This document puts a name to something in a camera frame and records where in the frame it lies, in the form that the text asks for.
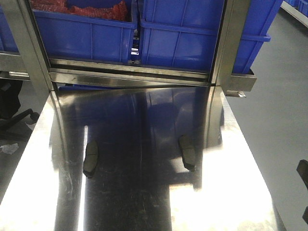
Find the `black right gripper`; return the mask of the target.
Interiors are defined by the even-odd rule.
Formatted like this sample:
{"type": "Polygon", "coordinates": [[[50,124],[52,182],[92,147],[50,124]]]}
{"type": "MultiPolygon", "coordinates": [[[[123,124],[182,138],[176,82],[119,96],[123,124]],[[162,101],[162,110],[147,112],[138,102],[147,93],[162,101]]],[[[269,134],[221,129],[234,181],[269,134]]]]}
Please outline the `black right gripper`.
{"type": "MultiPolygon", "coordinates": [[[[308,161],[305,159],[300,160],[296,170],[307,188],[308,187],[308,161]]],[[[304,211],[302,218],[306,223],[308,223],[308,207],[307,206],[306,206],[306,209],[304,211]]]]}

